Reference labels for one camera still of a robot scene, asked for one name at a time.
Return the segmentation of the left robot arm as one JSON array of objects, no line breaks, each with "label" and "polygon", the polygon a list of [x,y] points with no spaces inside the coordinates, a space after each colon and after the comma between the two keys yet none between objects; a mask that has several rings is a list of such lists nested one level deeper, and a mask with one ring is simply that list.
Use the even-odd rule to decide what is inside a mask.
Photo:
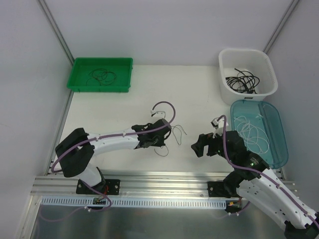
[{"label": "left robot arm", "polygon": [[87,133],[83,128],[73,130],[55,148],[61,172],[66,178],[78,178],[94,194],[105,188],[105,179],[98,167],[90,161],[94,156],[122,149],[162,147],[171,133],[165,119],[154,123],[134,125],[108,135]]}]

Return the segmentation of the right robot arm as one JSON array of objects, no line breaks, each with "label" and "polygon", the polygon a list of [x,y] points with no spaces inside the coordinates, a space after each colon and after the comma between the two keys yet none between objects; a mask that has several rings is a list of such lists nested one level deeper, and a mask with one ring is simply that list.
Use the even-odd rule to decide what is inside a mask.
[{"label": "right robot arm", "polygon": [[219,155],[233,167],[221,182],[208,182],[211,197],[242,197],[258,207],[283,229],[287,239],[315,239],[319,214],[292,193],[268,163],[249,151],[236,131],[223,135],[200,134],[191,146],[197,157]]}]

